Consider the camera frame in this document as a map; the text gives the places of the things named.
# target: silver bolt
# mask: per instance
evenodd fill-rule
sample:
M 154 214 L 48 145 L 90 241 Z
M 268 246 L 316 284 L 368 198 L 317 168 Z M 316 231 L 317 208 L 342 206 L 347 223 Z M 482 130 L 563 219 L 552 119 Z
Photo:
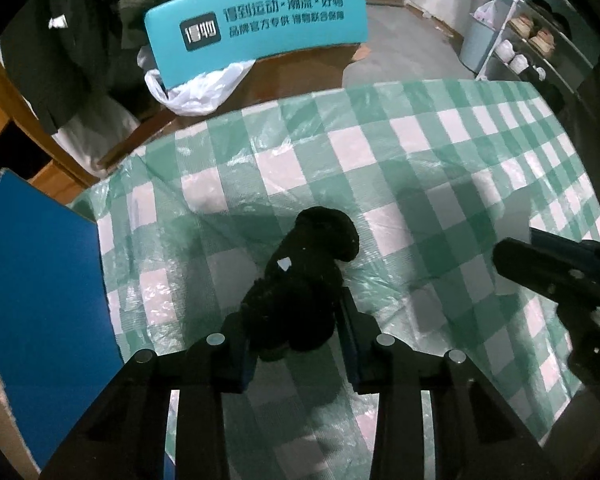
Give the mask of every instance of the silver bolt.
M 584 272 L 582 272 L 580 269 L 571 269 L 569 271 L 569 275 L 576 280 L 581 280 L 584 278 Z
M 391 346 L 395 343 L 395 337 L 389 334 L 379 334 L 376 336 L 376 343 L 381 346 Z
M 224 334 L 219 332 L 215 332 L 206 336 L 206 344 L 209 346 L 220 346 L 222 343 L 224 343 L 224 340 Z
M 597 306 L 596 309 L 590 314 L 591 320 L 600 327 L 600 306 Z
M 148 348 L 136 352 L 136 363 L 148 363 L 154 358 L 154 353 Z
M 466 359 L 466 354 L 462 350 L 451 350 L 449 352 L 449 359 L 456 364 L 461 365 Z

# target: plastic table cover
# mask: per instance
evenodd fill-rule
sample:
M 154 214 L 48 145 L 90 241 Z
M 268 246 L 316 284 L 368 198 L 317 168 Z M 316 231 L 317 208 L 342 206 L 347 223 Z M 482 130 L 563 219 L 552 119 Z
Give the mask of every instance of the plastic table cover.
M 465 351 L 540 439 L 579 383 L 555 305 L 495 293 L 495 226 L 521 188 L 533 227 L 600 239 L 590 181 L 531 85 L 395 82 L 179 130 L 138 148 L 74 208 L 97 220 L 125 360 L 217 330 L 302 209 L 341 209 L 360 232 L 360 254 L 342 266 L 358 308 L 417 350 Z M 177 392 L 172 401 L 174 413 Z M 347 383 L 337 335 L 259 362 L 245 394 L 224 396 L 232 478 L 368 478 L 377 403 Z M 174 427 L 171 416 L 171 455 Z M 424 427 L 433 478 L 427 409 Z

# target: trash can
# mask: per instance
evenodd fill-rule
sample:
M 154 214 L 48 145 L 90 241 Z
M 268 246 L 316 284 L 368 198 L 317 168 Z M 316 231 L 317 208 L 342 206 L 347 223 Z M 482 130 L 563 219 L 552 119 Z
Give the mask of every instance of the trash can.
M 460 61 L 469 70 L 478 73 L 487 58 L 493 41 L 498 35 L 498 31 L 479 22 L 472 14 L 470 16 L 471 25 L 464 35 L 464 42 L 460 50 Z

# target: concrete floor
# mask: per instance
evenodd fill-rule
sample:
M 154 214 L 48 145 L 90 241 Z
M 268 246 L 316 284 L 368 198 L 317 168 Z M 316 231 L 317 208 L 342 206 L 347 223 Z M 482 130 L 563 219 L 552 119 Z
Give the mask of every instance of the concrete floor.
M 421 79 L 474 78 L 449 43 L 424 20 L 401 7 L 367 6 L 371 49 L 365 59 L 344 71 L 343 86 Z

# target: black plush toy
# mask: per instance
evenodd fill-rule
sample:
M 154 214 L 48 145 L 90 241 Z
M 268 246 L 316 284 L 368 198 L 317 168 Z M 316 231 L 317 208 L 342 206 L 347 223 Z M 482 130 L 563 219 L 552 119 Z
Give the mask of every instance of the black plush toy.
M 313 350 L 331 337 L 342 288 L 335 260 L 350 262 L 359 248 L 356 227 L 342 211 L 318 206 L 298 215 L 240 306 L 261 358 L 282 357 L 286 348 Z

